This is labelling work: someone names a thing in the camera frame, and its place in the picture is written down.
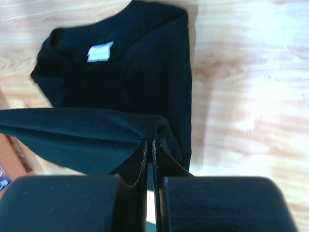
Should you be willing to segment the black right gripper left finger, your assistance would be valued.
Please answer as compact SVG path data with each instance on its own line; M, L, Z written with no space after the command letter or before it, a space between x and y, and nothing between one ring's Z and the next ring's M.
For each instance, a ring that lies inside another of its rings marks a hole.
M147 150L108 175L33 175L16 179L0 202L3 232L143 232Z

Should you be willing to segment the black t-shirt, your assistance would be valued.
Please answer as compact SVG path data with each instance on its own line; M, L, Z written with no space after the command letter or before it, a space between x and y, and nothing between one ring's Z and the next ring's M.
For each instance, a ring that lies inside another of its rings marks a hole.
M54 29L31 73L50 108L2 110L1 133L87 175L108 174L143 139L183 168L191 158L188 13L132 1L92 25Z

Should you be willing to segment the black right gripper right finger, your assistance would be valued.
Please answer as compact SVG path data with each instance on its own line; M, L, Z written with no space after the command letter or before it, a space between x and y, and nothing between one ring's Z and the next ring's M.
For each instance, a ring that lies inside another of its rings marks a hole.
M152 145L159 232L295 232L280 189L256 176L190 174L155 140Z

